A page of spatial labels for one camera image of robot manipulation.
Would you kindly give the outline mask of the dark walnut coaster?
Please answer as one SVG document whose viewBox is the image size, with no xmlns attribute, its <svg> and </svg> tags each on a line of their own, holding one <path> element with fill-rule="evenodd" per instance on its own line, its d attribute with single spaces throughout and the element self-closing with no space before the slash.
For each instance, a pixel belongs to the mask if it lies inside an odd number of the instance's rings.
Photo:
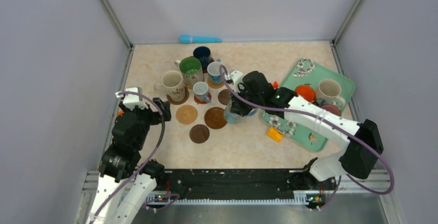
<svg viewBox="0 0 438 224">
<path fill-rule="evenodd" d="M 220 91 L 217 98 L 222 105 L 228 105 L 228 103 L 231 101 L 230 91 L 228 89 Z"/>
</svg>

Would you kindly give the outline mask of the yellow interior cup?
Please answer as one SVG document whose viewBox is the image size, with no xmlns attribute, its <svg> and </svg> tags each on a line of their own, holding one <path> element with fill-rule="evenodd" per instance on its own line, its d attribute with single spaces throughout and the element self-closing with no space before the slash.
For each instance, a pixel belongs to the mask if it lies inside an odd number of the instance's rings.
<svg viewBox="0 0 438 224">
<path fill-rule="evenodd" d="M 241 122 L 244 117 L 251 117 L 255 115 L 257 110 L 257 108 L 245 103 L 230 100 L 225 107 L 223 116 L 228 123 L 237 124 Z"/>
</svg>

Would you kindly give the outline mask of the light wood coaster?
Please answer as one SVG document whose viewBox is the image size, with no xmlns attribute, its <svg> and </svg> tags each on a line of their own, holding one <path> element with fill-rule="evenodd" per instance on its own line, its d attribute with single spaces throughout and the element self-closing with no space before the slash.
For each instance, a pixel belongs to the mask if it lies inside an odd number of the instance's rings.
<svg viewBox="0 0 438 224">
<path fill-rule="evenodd" d="M 210 88 L 213 88 L 213 89 L 220 89 L 224 85 L 224 83 L 220 83 L 217 85 L 210 78 L 207 79 L 207 84 Z"/>
</svg>

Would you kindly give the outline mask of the white blue mug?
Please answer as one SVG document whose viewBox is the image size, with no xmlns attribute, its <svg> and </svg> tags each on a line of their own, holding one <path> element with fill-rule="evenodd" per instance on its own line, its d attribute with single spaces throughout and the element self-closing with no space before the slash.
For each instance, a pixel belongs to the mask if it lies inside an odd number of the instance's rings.
<svg viewBox="0 0 438 224">
<path fill-rule="evenodd" d="M 221 60 L 218 59 L 214 62 L 209 63 L 207 67 L 207 72 L 209 75 L 209 80 L 214 85 L 222 84 L 220 66 L 222 65 Z"/>
</svg>

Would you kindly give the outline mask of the large brown wooden saucer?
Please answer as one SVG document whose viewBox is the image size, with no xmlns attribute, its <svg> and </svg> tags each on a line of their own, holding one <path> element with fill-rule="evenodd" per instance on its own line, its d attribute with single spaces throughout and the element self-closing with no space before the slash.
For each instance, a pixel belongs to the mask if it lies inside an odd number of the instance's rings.
<svg viewBox="0 0 438 224">
<path fill-rule="evenodd" d="M 214 130 L 222 129 L 227 121 L 224 118 L 224 109 L 221 107 L 213 107 L 206 111 L 204 120 L 206 125 Z"/>
</svg>

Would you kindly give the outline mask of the medium brown round coaster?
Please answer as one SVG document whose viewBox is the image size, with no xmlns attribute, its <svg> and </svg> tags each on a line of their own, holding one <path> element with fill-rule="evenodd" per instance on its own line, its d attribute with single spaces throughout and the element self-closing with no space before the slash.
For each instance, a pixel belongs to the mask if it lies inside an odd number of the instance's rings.
<svg viewBox="0 0 438 224">
<path fill-rule="evenodd" d="M 189 96 L 190 96 L 190 93 L 186 89 L 185 96 L 180 101 L 174 101 L 169 95 L 167 95 L 166 97 L 167 97 L 167 100 L 170 102 L 170 104 L 172 104 L 172 105 L 181 105 L 181 104 L 185 103 L 188 100 Z"/>
</svg>

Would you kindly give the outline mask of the small grey cup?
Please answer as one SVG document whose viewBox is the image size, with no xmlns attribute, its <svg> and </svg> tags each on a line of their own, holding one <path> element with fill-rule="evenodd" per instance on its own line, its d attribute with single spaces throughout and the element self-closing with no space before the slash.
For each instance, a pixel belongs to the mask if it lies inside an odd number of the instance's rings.
<svg viewBox="0 0 438 224">
<path fill-rule="evenodd" d="M 206 96 L 209 94 L 209 86 L 205 82 L 197 82 L 193 88 L 193 93 L 201 101 L 207 101 Z"/>
</svg>

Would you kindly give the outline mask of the cork coaster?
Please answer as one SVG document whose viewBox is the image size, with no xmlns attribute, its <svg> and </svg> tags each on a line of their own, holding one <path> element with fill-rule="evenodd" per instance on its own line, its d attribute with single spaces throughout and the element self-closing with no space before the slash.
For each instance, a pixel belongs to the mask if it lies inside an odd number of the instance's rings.
<svg viewBox="0 0 438 224">
<path fill-rule="evenodd" d="M 183 105 L 176 111 L 176 119 L 178 122 L 188 125 L 193 123 L 198 116 L 197 109 L 192 105 Z"/>
</svg>

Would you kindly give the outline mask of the red round coaster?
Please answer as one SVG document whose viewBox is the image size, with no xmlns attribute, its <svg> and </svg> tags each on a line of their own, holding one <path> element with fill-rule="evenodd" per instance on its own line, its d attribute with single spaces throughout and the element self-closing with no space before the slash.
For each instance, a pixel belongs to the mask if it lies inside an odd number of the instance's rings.
<svg viewBox="0 0 438 224">
<path fill-rule="evenodd" d="M 201 101 L 200 99 L 197 98 L 197 96 L 194 96 L 194 101 L 195 101 L 197 104 L 208 104 L 208 103 L 211 102 L 211 94 L 208 94 L 208 95 L 206 96 L 206 99 L 207 99 L 207 101 Z"/>
</svg>

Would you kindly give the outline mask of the cream seashell mug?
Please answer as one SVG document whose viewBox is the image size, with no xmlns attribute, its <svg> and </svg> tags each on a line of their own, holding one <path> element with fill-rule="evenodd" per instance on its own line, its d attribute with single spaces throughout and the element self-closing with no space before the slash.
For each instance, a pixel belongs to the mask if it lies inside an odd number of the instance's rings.
<svg viewBox="0 0 438 224">
<path fill-rule="evenodd" d="M 166 93 L 174 101 L 180 101 L 185 96 L 185 85 L 179 71 L 171 70 L 164 73 L 161 80 L 155 83 L 153 88 L 155 91 Z"/>
</svg>

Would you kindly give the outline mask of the dark blue mug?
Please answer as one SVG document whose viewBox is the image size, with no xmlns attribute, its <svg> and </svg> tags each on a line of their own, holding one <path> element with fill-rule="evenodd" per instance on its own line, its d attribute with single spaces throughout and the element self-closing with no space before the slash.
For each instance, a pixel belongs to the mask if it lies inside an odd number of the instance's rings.
<svg viewBox="0 0 438 224">
<path fill-rule="evenodd" d="M 203 68 L 211 60 L 211 51 L 206 46 L 199 46 L 193 50 L 193 56 L 200 61 L 201 66 Z"/>
</svg>

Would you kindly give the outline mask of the dark woven coaster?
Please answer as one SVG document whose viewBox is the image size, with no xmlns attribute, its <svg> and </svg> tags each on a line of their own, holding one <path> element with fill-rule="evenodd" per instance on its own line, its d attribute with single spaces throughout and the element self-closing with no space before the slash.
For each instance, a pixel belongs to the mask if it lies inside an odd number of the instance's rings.
<svg viewBox="0 0 438 224">
<path fill-rule="evenodd" d="M 207 126 L 203 124 L 195 125 L 189 132 L 189 137 L 192 142 L 201 144 L 206 142 L 210 137 L 210 131 Z"/>
</svg>

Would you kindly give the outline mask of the green mug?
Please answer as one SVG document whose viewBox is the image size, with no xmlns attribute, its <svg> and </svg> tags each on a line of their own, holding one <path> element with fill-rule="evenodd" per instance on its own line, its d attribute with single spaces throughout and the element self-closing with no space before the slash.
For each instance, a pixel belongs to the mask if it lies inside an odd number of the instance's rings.
<svg viewBox="0 0 438 224">
<path fill-rule="evenodd" d="M 186 86 L 190 89 L 197 82 L 204 81 L 204 73 L 201 62 L 195 57 L 186 57 L 182 60 L 176 60 L 175 66 L 182 73 L 182 77 Z"/>
</svg>

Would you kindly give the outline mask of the cream large mug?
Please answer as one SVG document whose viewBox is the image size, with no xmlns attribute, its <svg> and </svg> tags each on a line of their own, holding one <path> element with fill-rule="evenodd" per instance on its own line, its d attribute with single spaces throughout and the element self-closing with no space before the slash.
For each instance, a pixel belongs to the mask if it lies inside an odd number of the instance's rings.
<svg viewBox="0 0 438 224">
<path fill-rule="evenodd" d="M 316 90 L 316 102 L 320 105 L 332 104 L 341 109 L 346 105 L 345 99 L 341 96 L 342 88 L 333 79 L 323 79 Z"/>
</svg>

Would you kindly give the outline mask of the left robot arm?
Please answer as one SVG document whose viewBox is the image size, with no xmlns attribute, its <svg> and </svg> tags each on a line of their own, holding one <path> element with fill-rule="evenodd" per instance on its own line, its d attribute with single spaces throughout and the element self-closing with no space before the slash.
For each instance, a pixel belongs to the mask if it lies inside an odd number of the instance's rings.
<svg viewBox="0 0 438 224">
<path fill-rule="evenodd" d="M 112 141 L 99 168 L 98 187 L 87 223 L 131 223 L 145 198 L 165 185 L 163 165 L 151 161 L 171 120 L 170 103 L 134 91 L 116 93 L 123 113 L 116 117 Z M 151 126 L 161 125 L 158 142 L 139 165 Z"/>
</svg>

